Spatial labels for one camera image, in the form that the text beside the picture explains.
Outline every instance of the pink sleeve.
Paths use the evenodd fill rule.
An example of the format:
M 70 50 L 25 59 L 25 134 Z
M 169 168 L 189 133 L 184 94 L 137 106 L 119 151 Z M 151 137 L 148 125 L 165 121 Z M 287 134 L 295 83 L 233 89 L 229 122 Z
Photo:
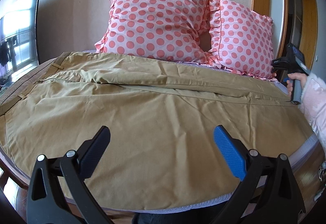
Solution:
M 301 95 L 304 114 L 326 153 L 326 84 L 311 73 Z

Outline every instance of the gray handle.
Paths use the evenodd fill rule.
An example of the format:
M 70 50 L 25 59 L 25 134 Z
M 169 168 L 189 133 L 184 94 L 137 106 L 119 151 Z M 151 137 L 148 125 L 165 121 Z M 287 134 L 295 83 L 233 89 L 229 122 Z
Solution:
M 292 104 L 301 104 L 301 93 L 302 88 L 299 80 L 293 80 L 293 91 L 291 94 L 291 103 Z

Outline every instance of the wooden floor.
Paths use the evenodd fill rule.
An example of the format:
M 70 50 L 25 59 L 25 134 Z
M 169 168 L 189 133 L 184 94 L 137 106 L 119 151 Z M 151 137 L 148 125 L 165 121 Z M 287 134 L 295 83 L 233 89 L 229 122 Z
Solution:
M 314 150 L 309 159 L 302 165 L 302 167 L 295 171 L 294 176 L 298 182 L 300 187 L 302 196 L 304 198 L 304 203 L 306 207 L 306 212 L 308 213 L 311 208 L 314 206 L 314 196 L 321 188 L 322 183 L 318 177 L 318 168 L 320 164 L 324 161 L 324 152 L 319 144 L 317 148 Z M 4 179 L 4 177 L 0 177 L 0 188 L 4 188 L 7 186 L 12 189 L 12 195 L 10 197 L 10 202 L 15 207 L 16 211 L 19 215 L 26 221 L 26 196 L 27 190 L 19 188 L 11 179 Z M 81 216 L 76 205 L 69 204 L 71 211 L 73 214 Z M 131 220 L 133 218 L 133 212 L 126 211 L 115 211 L 110 210 L 106 211 L 106 214 L 113 220 L 115 224 L 131 224 Z M 300 215 L 300 219 L 303 219 L 305 214 Z

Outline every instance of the silver bolt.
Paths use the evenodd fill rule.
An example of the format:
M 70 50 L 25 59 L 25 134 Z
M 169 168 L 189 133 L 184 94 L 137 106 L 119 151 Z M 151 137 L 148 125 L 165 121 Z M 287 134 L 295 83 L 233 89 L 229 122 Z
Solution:
M 39 162 L 41 162 L 41 161 L 44 160 L 44 158 L 45 158 L 45 156 L 44 156 L 43 154 L 41 154 L 41 155 L 39 155 L 39 156 L 37 157 L 37 160 L 38 160 Z
M 254 149 L 251 149 L 251 150 L 249 151 L 249 154 L 250 154 L 251 156 L 256 157 L 256 156 L 258 155 L 258 152 L 257 152 L 256 150 L 254 150 Z
M 66 155 L 67 155 L 67 157 L 73 157 L 75 155 L 75 153 L 76 152 L 74 150 L 70 150 L 70 151 L 67 152 Z
M 283 154 L 283 153 L 280 155 L 280 158 L 283 161 L 286 161 L 287 160 L 287 156 L 285 154 Z

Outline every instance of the television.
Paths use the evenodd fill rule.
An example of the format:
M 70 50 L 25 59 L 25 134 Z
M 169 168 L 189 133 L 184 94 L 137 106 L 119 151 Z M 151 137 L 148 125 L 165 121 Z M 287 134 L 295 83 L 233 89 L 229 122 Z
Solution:
M 40 63 L 38 5 L 39 0 L 17 0 L 0 19 L 0 85 L 10 86 Z

